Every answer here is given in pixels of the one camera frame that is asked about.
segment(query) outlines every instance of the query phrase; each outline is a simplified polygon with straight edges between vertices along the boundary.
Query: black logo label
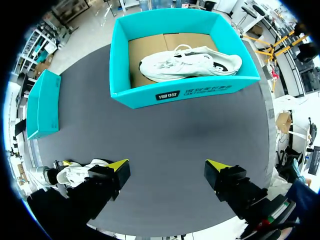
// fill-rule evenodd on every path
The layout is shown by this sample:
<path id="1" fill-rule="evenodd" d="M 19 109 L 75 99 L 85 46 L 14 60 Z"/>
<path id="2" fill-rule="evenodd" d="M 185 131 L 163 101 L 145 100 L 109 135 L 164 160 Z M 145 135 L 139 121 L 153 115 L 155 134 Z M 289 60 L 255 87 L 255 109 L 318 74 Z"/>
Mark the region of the black logo label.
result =
<path id="1" fill-rule="evenodd" d="M 165 100 L 165 99 L 173 99 L 179 96 L 180 91 L 170 91 L 170 92 L 165 92 L 165 93 L 160 93 L 155 95 L 155 99 L 157 101 L 159 100 Z"/>

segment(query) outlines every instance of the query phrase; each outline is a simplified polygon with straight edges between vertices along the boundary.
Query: shoe box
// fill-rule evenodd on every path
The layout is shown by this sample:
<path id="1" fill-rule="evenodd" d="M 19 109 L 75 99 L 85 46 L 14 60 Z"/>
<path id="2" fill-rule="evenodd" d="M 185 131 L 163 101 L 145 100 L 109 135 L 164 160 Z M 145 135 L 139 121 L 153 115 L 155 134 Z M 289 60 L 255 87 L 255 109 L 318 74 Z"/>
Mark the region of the shoe box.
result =
<path id="1" fill-rule="evenodd" d="M 241 68 L 233 76 L 167 82 L 154 82 L 139 71 L 144 57 L 172 51 L 180 44 L 192 48 L 207 46 L 224 54 L 239 55 Z M 248 50 L 221 15 L 187 8 L 149 10 L 118 18 L 113 30 L 109 70 L 110 96 L 132 109 L 231 94 L 260 80 Z"/>

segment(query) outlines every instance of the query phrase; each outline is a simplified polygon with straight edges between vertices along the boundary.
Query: dark gray table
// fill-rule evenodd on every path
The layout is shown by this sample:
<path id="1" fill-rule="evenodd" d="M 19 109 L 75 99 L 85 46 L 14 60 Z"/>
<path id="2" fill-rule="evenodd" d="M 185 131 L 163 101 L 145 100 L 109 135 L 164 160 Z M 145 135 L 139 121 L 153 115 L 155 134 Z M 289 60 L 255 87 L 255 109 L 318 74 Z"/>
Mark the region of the dark gray table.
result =
<path id="1" fill-rule="evenodd" d="M 43 164 L 128 158 L 131 177 L 89 222 L 111 232 L 175 236 L 233 217 L 204 178 L 205 160 L 241 165 L 265 186 L 269 131 L 259 83 L 234 94 L 130 109 L 110 98 L 109 56 L 108 45 L 62 73 L 60 131 L 38 140 Z"/>

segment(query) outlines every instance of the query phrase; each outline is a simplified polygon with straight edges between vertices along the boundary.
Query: white sneaker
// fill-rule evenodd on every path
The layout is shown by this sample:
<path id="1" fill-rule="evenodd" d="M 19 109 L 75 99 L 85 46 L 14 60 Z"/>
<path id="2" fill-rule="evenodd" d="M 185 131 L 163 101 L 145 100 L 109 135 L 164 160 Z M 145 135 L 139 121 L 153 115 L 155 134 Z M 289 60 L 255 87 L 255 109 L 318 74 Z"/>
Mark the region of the white sneaker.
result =
<path id="1" fill-rule="evenodd" d="M 178 50 L 185 46 L 189 49 Z M 140 72 L 150 80 L 161 83 L 190 76 L 235 75 L 241 67 L 238 55 L 227 55 L 207 46 L 191 48 L 181 44 L 173 51 L 157 52 L 146 56 L 139 64 Z"/>

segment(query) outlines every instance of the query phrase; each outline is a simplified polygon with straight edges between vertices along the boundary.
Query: turquoise shoe box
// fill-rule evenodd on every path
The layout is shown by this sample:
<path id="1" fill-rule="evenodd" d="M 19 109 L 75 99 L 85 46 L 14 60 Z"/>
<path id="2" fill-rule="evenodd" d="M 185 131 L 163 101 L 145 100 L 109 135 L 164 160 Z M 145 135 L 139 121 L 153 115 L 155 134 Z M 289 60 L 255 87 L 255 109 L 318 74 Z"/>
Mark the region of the turquoise shoe box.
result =
<path id="1" fill-rule="evenodd" d="M 176 33 L 210 35 L 219 52 L 241 57 L 241 68 L 233 76 L 193 77 L 132 88 L 129 41 Z M 149 10 L 118 18 L 113 30 L 109 69 L 110 96 L 132 109 L 190 98 L 231 94 L 260 80 L 248 50 L 221 15 L 185 8 Z"/>
<path id="2" fill-rule="evenodd" d="M 26 110 L 26 134 L 29 140 L 59 131 L 60 83 L 61 77 L 46 69 L 32 87 Z"/>

